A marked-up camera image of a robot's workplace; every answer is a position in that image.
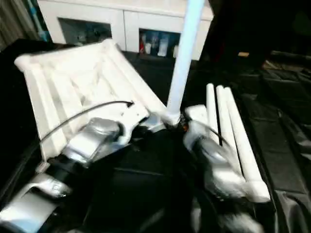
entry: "white cylindrical rod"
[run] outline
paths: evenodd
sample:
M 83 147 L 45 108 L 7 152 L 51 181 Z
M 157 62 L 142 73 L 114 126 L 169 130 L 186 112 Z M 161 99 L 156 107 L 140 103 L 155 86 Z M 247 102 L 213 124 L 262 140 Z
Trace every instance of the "white cylindrical rod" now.
M 184 29 L 180 37 L 170 94 L 167 104 L 167 118 L 172 125 L 180 119 L 180 105 L 191 64 L 191 56 L 201 20 L 205 0 L 188 0 Z
M 270 200 L 269 190 L 261 178 L 239 110 L 229 87 L 225 88 L 225 96 L 242 170 L 249 186 L 250 198 L 255 202 L 267 202 Z
M 225 90 L 223 86 L 220 85 L 216 87 L 216 95 L 217 95 L 217 104 L 218 104 L 218 112 L 219 112 L 220 132 L 222 134 L 222 137 L 228 142 L 228 144 L 232 148 L 232 153 L 233 153 L 232 158 L 228 158 L 228 159 L 229 161 L 233 163 L 235 170 L 239 172 L 240 174 L 242 174 L 238 151 L 235 145 L 230 116 L 229 116 L 228 107 L 227 107 L 227 103 L 225 99 Z
M 216 133 L 218 133 L 218 123 L 217 123 L 217 113 L 216 113 L 216 102 L 215 102 L 215 91 L 214 85 L 212 83 L 207 84 L 206 86 L 206 108 L 207 108 L 207 118 L 208 125 Z M 209 132 L 209 136 L 217 144 L 219 144 L 219 137 L 213 132 Z

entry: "black cloth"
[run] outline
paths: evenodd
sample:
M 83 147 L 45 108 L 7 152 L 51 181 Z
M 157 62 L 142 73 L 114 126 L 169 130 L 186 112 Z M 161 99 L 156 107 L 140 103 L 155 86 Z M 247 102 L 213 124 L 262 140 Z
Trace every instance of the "black cloth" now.
M 59 45 L 18 40 L 0 53 L 3 124 L 1 187 L 5 187 L 25 149 L 36 138 L 35 118 L 23 75 L 14 59 L 23 53 L 60 48 Z M 130 63 L 166 103 L 173 62 L 125 53 Z M 272 201 L 256 205 L 256 218 L 273 233 L 311 232 L 311 79 L 302 73 L 226 70 L 210 64 L 194 64 L 189 72 L 182 108 L 205 104 L 206 84 L 230 86 Z M 21 180 L 27 180 L 40 151 L 27 163 Z

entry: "wire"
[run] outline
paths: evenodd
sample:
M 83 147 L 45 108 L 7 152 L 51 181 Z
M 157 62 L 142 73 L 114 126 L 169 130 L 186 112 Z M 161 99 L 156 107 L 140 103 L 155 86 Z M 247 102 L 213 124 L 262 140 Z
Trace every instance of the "wire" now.
M 221 139 L 221 141 L 224 142 L 224 143 L 228 146 L 228 148 L 230 149 L 230 152 L 233 153 L 233 148 L 232 148 L 232 146 L 228 143 L 228 141 L 227 141 L 224 137 L 222 137 L 219 133 L 217 133 L 216 131 L 214 131 L 210 126 L 205 125 L 205 124 L 203 124 L 203 123 L 201 123 L 201 122 L 199 122 L 199 121 L 196 121 L 196 123 L 198 123 L 199 125 L 201 125 L 201 126 L 204 127 L 205 129 L 210 130 L 210 131 L 212 131 L 214 134 L 216 134 L 216 135 Z
M 16 184 L 17 184 L 17 180 L 19 179 L 19 176 L 21 174 L 21 172 L 23 171 L 24 167 L 26 166 L 27 162 L 29 161 L 29 159 L 31 158 L 31 156 L 33 155 L 33 152 L 36 151 L 39 146 L 40 143 L 44 142 L 47 138 L 49 138 L 54 132 L 56 132 L 57 130 L 59 130 L 60 128 L 62 128 L 65 124 L 69 123 L 71 120 L 76 119 L 77 117 L 80 117 L 92 110 L 98 109 L 100 107 L 104 107 L 107 105 L 111 105 L 111 104 L 116 104 L 116 103 L 126 103 L 127 107 L 130 107 L 132 104 L 134 104 L 133 102 L 129 102 L 129 101 L 123 101 L 123 100 L 116 100 L 116 101 L 110 101 L 110 102 L 104 102 L 104 103 L 100 103 L 98 105 L 95 105 L 93 107 L 90 107 L 88 109 L 85 109 L 79 113 L 77 113 L 76 115 L 68 118 L 67 120 L 65 120 L 64 122 L 60 123 L 58 126 L 56 126 L 53 130 L 51 130 L 50 132 L 48 132 L 42 139 L 41 141 L 38 142 L 37 145 L 31 145 L 30 146 L 30 152 L 27 154 L 25 154 L 25 158 L 22 158 L 22 160 L 18 163 L 15 171 L 13 172 L 13 174 L 11 175 L 11 178 L 9 179 L 9 182 L 7 183 L 7 185 L 4 187 L 4 189 L 1 190 L 0 192 L 0 201 L 2 202 L 2 198 L 4 196 L 4 194 L 7 192 L 7 190 L 10 188 L 11 186 L 11 191 L 10 193 L 13 192 Z
M 50 132 L 48 132 L 42 139 L 41 139 L 41 143 L 43 141 L 45 141 L 47 138 L 49 138 L 54 132 L 56 132 L 57 130 L 59 130 L 60 128 L 62 128 L 65 124 L 67 124 L 69 121 L 72 121 L 74 119 L 76 119 L 77 117 L 80 117 L 81 115 L 84 115 L 92 110 L 98 109 L 100 107 L 104 107 L 107 105 L 111 105 L 111 104 L 115 104 L 115 103 L 126 103 L 127 107 L 131 106 L 132 104 L 134 104 L 133 102 L 128 102 L 128 101 L 123 101 L 123 100 L 116 100 L 116 101 L 110 101 L 110 102 L 105 102 L 105 103 L 100 103 L 98 105 L 95 105 L 93 107 L 90 107 L 88 109 L 85 109 L 79 113 L 77 113 L 76 115 L 73 115 L 72 117 L 68 118 L 67 120 L 63 121 L 62 123 L 60 123 L 58 126 L 56 126 L 53 130 L 51 130 Z

